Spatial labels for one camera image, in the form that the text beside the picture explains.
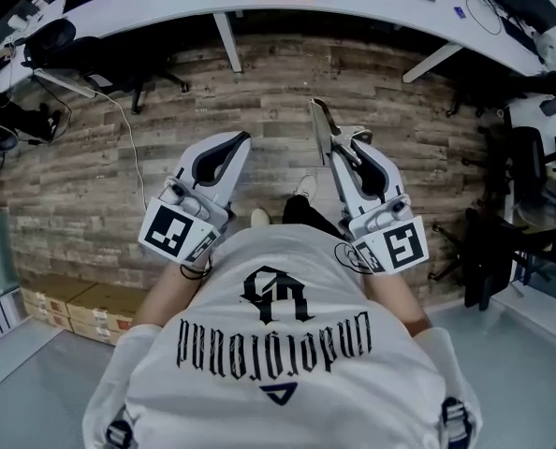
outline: leg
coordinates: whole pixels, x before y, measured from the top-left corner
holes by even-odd
[[[130,109],[130,112],[133,115],[138,115],[140,113],[139,98],[140,98],[140,92],[142,91],[143,91],[143,80],[141,79],[135,83],[135,88],[132,93],[132,107]]]
[[[442,63],[449,56],[454,55],[463,47],[457,43],[448,42],[443,48],[435,51],[432,55],[426,58],[423,62],[412,68],[407,73],[402,76],[402,81],[405,83],[411,83],[418,77],[421,77],[427,71],[433,69],[438,64]]]
[[[307,225],[328,233],[335,238],[344,239],[344,236],[336,226],[324,218],[317,210],[314,210],[310,206],[309,200],[302,195],[294,195],[286,201],[282,224]]]
[[[241,73],[241,61],[239,60],[237,46],[234,42],[232,28],[230,28],[230,22],[228,21],[226,13],[214,13],[213,18],[215,19],[215,24],[218,26],[218,30],[220,31],[220,37],[224,42],[224,47],[226,48],[226,53],[228,54],[228,60],[230,60],[230,64],[232,65],[232,71],[235,73]]]
[[[461,261],[461,258],[457,257],[457,259],[453,261],[450,265],[448,265],[445,269],[443,269],[443,271],[440,274],[437,275],[435,273],[430,273],[428,275],[428,279],[430,281],[439,282],[440,280],[448,276],[450,273],[452,273],[455,269],[460,268],[462,264],[463,262]]]
[[[461,107],[461,101],[465,97],[465,89],[463,87],[463,80],[460,80],[459,88],[457,88],[457,92],[455,93],[455,101],[453,102],[453,108],[446,112],[446,116],[450,118],[451,116],[455,116],[459,113],[459,108]]]
[[[188,90],[189,90],[188,83],[186,83],[186,81],[183,81],[183,80],[179,79],[176,75],[172,75],[167,70],[157,70],[155,73],[157,73],[158,77],[169,80],[172,83],[176,83],[177,85],[180,85],[184,94],[186,92],[188,92]]]
[[[432,225],[432,231],[434,231],[435,233],[441,233],[442,235],[445,236],[446,239],[448,239],[451,243],[453,243],[458,248],[463,247],[463,243],[461,241],[459,241],[455,235],[446,231],[438,223]]]

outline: white desk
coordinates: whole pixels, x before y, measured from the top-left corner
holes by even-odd
[[[63,17],[64,0],[57,0],[44,10],[39,25]],[[492,31],[499,23],[488,7],[479,0],[471,0],[474,15]],[[544,67],[536,56],[524,49],[503,30],[494,36],[486,32],[467,15],[461,19],[454,7],[467,13],[465,0],[94,0],[68,12],[67,17],[77,28],[80,36],[108,36],[125,30],[200,14],[213,14],[234,71],[241,71],[237,47],[226,16],[228,11],[248,9],[288,8],[343,13],[391,22],[439,36],[448,41],[445,46],[403,76],[410,82],[438,65],[446,58],[467,48],[481,53],[491,60],[517,71],[521,75],[535,75]],[[30,74],[20,62],[22,48],[9,65],[0,72],[0,91]]]

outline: blue triangle logo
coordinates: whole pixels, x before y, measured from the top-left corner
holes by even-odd
[[[273,400],[279,406],[284,406],[292,397],[298,383],[284,383],[274,385],[261,385],[261,389],[268,395],[268,398]]]

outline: black logo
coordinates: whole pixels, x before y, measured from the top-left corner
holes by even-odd
[[[261,385],[259,387],[268,397],[279,406],[284,406],[297,389],[297,383]]]
[[[193,252],[190,253],[189,256],[184,261],[186,261],[187,263],[195,263],[198,260],[198,258],[203,254],[203,252],[205,252],[205,250],[207,250],[210,246],[212,246],[212,243],[216,239],[217,237],[215,236],[214,233],[210,233],[209,235],[207,235],[205,239],[202,242],[200,242],[197,248],[195,248]]]
[[[365,259],[366,263],[373,273],[384,272],[384,267],[380,264],[380,261],[378,261],[378,258],[375,257],[375,254],[373,254],[372,250],[367,244],[365,244],[364,242],[358,244],[357,251],[359,251],[359,254],[363,256],[363,259]]]
[[[314,316],[307,313],[307,300],[303,297],[305,285],[288,276],[280,269],[264,266],[251,273],[244,281],[244,299],[259,309],[259,319],[266,325],[271,321],[271,303],[274,301],[295,301],[295,317],[309,321]]]
[[[145,241],[174,257],[178,256],[193,221],[180,213],[160,206],[147,231]]]
[[[387,243],[392,266],[395,269],[417,261],[424,256],[413,223],[385,232],[384,240]]]

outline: white sneaker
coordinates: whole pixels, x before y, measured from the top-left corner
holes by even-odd
[[[301,181],[299,181],[299,185],[297,186],[297,191],[295,191],[295,196],[298,195],[305,196],[311,203],[315,197],[316,186],[317,183],[315,181],[315,176],[307,175],[303,177]]]
[[[269,226],[269,225],[271,225],[271,219],[269,214],[261,208],[255,208],[251,213],[251,227],[257,228],[260,226]]]

